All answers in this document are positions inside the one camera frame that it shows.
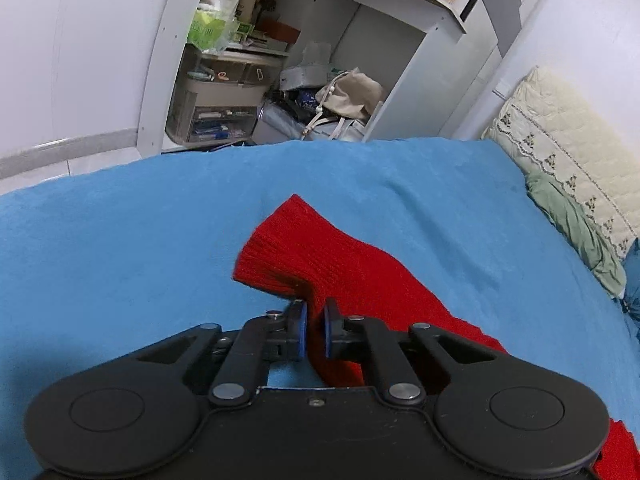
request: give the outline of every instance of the blue item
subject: blue item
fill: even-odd
[[[593,388],[640,438],[638,329],[499,146],[292,141],[156,156],[0,196],[0,478],[38,470],[22,417],[48,384],[203,322],[232,330],[286,305],[231,273],[293,193],[516,357]],[[303,363],[272,368],[270,383],[318,379]]]
[[[631,245],[623,267],[626,272],[625,306],[634,321],[640,322],[640,240]]]
[[[229,127],[220,121],[199,121],[193,125],[191,137],[204,139],[226,139],[229,136]]]
[[[302,89],[298,91],[296,97],[296,104],[302,108],[305,112],[309,112],[312,115],[316,114],[316,108],[320,104],[316,99],[316,94],[319,89]]]

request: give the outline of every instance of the white cabinet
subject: white cabinet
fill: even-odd
[[[159,153],[184,38],[198,0],[169,0],[143,99],[138,149]],[[360,68],[388,92],[370,139],[437,136],[497,44],[479,3],[463,23],[443,0],[277,0],[281,22],[301,31],[286,65],[309,41],[332,46],[338,68]]]

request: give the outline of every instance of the round black disc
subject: round black disc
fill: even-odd
[[[596,459],[609,415],[594,392],[531,365],[499,372],[462,374],[440,394],[434,420],[454,448],[516,478],[562,476]]]
[[[29,406],[24,427],[47,465],[100,478],[160,465],[188,441],[198,420],[195,397],[163,365],[124,362],[50,386]]]

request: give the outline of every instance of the pillow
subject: pillow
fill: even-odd
[[[636,321],[640,321],[640,241],[631,246],[629,254],[625,258],[626,291],[625,306],[629,315]]]
[[[611,297],[621,298],[626,285],[625,269],[593,220],[553,177],[534,171],[526,176],[526,181],[531,199],[574,247]]]
[[[523,173],[552,176],[624,259],[640,235],[640,164],[570,85],[536,68],[483,138]]]

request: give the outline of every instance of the bottle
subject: bottle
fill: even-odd
[[[254,12],[256,0],[240,0],[238,10],[236,10],[236,18],[239,22],[251,23],[251,15]]]

